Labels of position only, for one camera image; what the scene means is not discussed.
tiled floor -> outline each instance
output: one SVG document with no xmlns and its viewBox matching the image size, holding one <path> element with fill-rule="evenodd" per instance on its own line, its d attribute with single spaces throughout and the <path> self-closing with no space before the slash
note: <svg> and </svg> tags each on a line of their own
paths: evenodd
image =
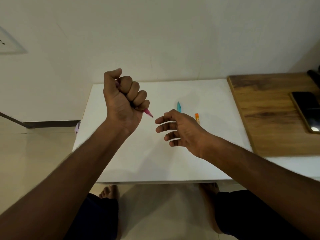
<svg viewBox="0 0 320 240">
<path fill-rule="evenodd" d="M 25 129 L 0 117 L 0 213 L 42 181 L 72 150 L 74 128 Z M 221 191 L 243 189 L 219 182 Z M 98 195 L 103 184 L 95 184 Z M 197 185 L 119 185 L 123 239 L 236 239 L 210 229 Z"/>
</svg>

phone screen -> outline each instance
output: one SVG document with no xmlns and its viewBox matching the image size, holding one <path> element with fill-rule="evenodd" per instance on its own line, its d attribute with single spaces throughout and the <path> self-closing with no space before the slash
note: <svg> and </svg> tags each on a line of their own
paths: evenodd
<svg viewBox="0 0 320 240">
<path fill-rule="evenodd" d="M 320 105 L 311 92 L 292 92 L 291 98 L 311 132 L 320 132 Z"/>
</svg>

white tabletop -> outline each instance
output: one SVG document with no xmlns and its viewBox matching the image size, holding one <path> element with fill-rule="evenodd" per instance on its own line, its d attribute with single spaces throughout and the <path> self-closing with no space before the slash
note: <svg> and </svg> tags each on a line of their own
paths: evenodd
<svg viewBox="0 0 320 240">
<path fill-rule="evenodd" d="M 238 109 L 225 79 L 142 82 L 154 119 L 179 101 L 183 113 L 199 114 L 208 132 L 252 151 Z M 73 150 L 81 145 L 106 118 L 103 84 L 92 86 Z M 143 115 L 135 132 L 125 141 L 97 182 L 137 183 L 214 181 L 231 179 L 210 163 L 193 156 L 183 147 L 170 147 L 165 133 L 156 133 L 154 119 Z M 320 176 L 320 156 L 267 158 L 307 177 Z"/>
</svg>

hand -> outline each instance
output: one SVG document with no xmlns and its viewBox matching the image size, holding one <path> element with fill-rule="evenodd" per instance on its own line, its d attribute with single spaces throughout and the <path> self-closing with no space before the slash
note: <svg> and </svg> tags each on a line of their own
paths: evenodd
<svg viewBox="0 0 320 240">
<path fill-rule="evenodd" d="M 174 123 L 162 124 L 168 121 L 174 121 Z M 165 141 L 179 138 L 178 140 L 169 142 L 171 147 L 186 147 L 189 152 L 200 158 L 203 158 L 203 150 L 210 138 L 213 137 L 194 118 L 185 113 L 179 113 L 174 109 L 164 113 L 164 116 L 157 118 L 155 123 L 162 124 L 155 129 L 157 133 L 174 130 L 164 137 Z"/>
<path fill-rule="evenodd" d="M 103 95 L 106 100 L 107 117 L 106 120 L 126 129 L 130 134 L 138 127 L 142 112 L 150 105 L 146 100 L 147 93 L 139 91 L 139 84 L 132 81 L 130 76 L 120 77 L 120 68 L 104 73 Z M 115 79 L 120 84 L 116 87 Z"/>
</svg>

bare foot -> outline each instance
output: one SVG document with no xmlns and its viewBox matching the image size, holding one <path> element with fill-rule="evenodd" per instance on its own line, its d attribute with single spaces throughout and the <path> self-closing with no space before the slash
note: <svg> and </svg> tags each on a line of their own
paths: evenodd
<svg viewBox="0 0 320 240">
<path fill-rule="evenodd" d="M 214 197 L 219 192 L 218 184 L 202 183 L 202 184 L 199 184 L 199 189 L 202 194 L 205 206 L 207 208 L 207 214 L 208 214 L 210 226 L 216 233 L 222 234 L 223 232 L 219 229 L 216 219 L 214 217 Z"/>
<path fill-rule="evenodd" d="M 109 198 L 109 199 L 116 199 L 119 202 L 120 194 L 119 194 L 119 189 L 117 185 L 109 185 L 105 187 L 101 194 L 99 194 L 99 198 Z M 116 240 L 120 240 L 122 237 L 122 232 L 121 232 L 121 226 L 120 226 L 120 220 L 118 219 L 118 233 L 117 233 L 117 238 Z"/>
</svg>

